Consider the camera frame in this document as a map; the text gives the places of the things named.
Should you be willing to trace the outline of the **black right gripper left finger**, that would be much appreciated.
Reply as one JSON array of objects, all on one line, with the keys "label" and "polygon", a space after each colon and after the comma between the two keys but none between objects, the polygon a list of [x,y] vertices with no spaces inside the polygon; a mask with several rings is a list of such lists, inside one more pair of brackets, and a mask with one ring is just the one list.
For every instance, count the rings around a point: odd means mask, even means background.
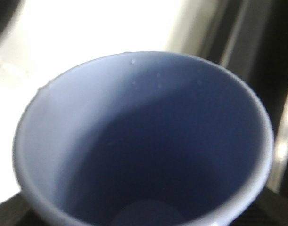
[{"label": "black right gripper left finger", "polygon": [[0,226],[42,226],[42,220],[18,193],[0,204]]}]

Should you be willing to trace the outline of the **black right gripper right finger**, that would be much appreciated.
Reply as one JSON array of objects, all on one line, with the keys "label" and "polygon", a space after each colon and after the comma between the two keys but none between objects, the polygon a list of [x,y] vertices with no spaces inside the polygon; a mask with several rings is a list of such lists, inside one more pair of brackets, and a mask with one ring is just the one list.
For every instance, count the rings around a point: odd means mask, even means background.
[{"label": "black right gripper right finger", "polygon": [[267,187],[231,226],[288,226],[288,199]]}]

